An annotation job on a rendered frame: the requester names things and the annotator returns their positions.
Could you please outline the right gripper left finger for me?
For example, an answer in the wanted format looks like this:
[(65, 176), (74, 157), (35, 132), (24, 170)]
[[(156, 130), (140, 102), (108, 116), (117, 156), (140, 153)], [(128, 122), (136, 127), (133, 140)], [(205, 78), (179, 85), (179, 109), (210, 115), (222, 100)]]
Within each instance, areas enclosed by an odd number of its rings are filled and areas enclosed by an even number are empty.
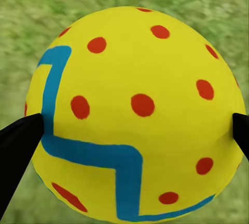
[(41, 113), (0, 130), (0, 220), (44, 134)]

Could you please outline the easter egg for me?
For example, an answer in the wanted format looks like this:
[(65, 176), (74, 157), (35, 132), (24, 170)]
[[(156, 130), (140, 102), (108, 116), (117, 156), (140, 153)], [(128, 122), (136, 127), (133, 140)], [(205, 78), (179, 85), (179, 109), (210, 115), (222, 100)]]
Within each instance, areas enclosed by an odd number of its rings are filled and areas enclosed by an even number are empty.
[(152, 9), (107, 8), (62, 31), (31, 79), (24, 117), (37, 113), (36, 173), (97, 220), (185, 216), (222, 192), (244, 155), (232, 115), (246, 110), (229, 66), (197, 31)]

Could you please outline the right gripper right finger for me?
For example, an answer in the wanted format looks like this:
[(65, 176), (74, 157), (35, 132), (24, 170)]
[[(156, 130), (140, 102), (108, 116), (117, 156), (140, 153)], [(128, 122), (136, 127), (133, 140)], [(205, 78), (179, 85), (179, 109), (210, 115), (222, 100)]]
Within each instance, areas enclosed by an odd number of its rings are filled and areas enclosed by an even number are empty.
[(249, 116), (234, 113), (233, 138), (249, 160)]

